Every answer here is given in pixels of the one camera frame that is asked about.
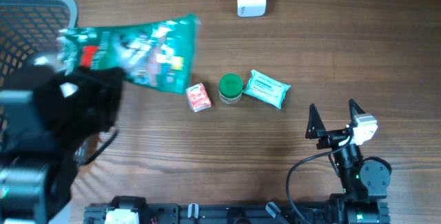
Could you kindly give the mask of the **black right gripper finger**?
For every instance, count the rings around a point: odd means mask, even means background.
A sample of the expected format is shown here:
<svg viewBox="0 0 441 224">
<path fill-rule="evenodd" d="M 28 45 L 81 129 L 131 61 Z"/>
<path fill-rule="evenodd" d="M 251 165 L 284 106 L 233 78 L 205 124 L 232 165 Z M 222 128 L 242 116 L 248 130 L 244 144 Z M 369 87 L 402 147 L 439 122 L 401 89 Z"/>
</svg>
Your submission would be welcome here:
<svg viewBox="0 0 441 224">
<path fill-rule="evenodd" d="M 309 120 L 307 124 L 307 130 L 305 134 L 306 139 L 319 139 L 324 136 L 326 128 L 322 122 L 322 119 L 318 113 L 316 105 L 312 103 L 309 106 Z"/>
<path fill-rule="evenodd" d="M 349 99 L 349 114 L 351 117 L 351 123 L 350 126 L 354 126 L 355 121 L 354 117 L 357 114 L 364 114 L 365 111 L 356 103 L 354 99 Z"/>
</svg>

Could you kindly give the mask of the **mint green wipes pack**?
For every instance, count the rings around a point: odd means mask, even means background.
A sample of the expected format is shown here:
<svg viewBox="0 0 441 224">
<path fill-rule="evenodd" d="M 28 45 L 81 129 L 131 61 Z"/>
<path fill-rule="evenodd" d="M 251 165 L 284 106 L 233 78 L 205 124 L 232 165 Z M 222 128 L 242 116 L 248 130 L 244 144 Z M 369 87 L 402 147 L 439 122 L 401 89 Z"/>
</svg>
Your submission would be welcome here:
<svg viewBox="0 0 441 224">
<path fill-rule="evenodd" d="M 251 70 L 251 77 L 243 94 L 255 97 L 265 103 L 281 109 L 290 85 L 272 79 L 257 70 Z"/>
</svg>

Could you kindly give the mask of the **green 3M gloves package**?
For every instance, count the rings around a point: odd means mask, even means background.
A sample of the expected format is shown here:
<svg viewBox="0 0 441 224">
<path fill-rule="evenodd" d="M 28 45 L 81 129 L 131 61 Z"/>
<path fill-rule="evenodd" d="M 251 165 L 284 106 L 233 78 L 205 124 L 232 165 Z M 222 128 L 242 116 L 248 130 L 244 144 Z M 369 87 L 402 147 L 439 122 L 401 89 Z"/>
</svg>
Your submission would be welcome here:
<svg viewBox="0 0 441 224">
<path fill-rule="evenodd" d="M 66 71 L 122 68 L 130 83 L 184 94 L 189 85 L 200 21 L 194 14 L 133 26 L 66 28 L 59 60 Z"/>
</svg>

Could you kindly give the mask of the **green lid Knorr jar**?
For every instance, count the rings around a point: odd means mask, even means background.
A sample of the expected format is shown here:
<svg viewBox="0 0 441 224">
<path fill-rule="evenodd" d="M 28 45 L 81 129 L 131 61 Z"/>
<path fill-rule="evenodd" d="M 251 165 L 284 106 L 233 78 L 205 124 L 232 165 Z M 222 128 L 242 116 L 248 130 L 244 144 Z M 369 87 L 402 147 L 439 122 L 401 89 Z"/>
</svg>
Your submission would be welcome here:
<svg viewBox="0 0 441 224">
<path fill-rule="evenodd" d="M 222 102 L 228 105 L 238 103 L 243 93 L 243 81 L 236 74 L 226 74 L 220 79 L 218 90 Z"/>
</svg>

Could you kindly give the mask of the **orange Kleenex tissue pack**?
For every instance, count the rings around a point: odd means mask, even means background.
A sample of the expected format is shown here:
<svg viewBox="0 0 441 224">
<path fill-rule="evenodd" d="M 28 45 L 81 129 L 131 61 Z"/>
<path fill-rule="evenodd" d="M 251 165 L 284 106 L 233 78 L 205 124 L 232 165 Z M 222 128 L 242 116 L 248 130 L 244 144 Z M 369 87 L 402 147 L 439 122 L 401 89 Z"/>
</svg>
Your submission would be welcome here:
<svg viewBox="0 0 441 224">
<path fill-rule="evenodd" d="M 194 112 L 199 112 L 212 106 L 205 86 L 202 83 L 187 88 L 186 95 L 189 106 Z"/>
</svg>

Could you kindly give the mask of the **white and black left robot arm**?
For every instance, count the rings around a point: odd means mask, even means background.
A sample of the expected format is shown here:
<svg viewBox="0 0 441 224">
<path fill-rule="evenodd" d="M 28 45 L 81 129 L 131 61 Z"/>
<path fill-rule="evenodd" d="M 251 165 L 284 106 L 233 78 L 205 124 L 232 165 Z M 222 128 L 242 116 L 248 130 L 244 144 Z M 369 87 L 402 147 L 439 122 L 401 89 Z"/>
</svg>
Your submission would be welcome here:
<svg viewBox="0 0 441 224">
<path fill-rule="evenodd" d="M 79 168 L 93 162 L 117 132 L 93 155 L 76 152 L 116 122 L 125 72 L 120 67 L 73 72 L 50 64 L 25 65 L 6 78 L 1 106 L 1 222 L 52 223 L 72 199 Z"/>
</svg>

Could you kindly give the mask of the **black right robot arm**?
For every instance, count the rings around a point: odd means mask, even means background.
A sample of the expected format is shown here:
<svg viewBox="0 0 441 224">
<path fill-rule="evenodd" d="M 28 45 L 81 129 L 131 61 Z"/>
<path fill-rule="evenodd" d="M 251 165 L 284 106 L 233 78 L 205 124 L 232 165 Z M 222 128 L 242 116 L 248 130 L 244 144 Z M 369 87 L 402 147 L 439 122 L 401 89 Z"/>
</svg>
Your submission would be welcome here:
<svg viewBox="0 0 441 224">
<path fill-rule="evenodd" d="M 340 130 L 327 130 L 316 106 L 309 106 L 305 137 L 316 139 L 319 150 L 330 149 L 329 160 L 342 184 L 342 194 L 332 194 L 324 207 L 327 223 L 390 223 L 384 200 L 391 181 L 391 165 L 377 156 L 364 157 L 360 147 L 378 129 L 375 117 L 349 100 L 351 122 Z"/>
</svg>

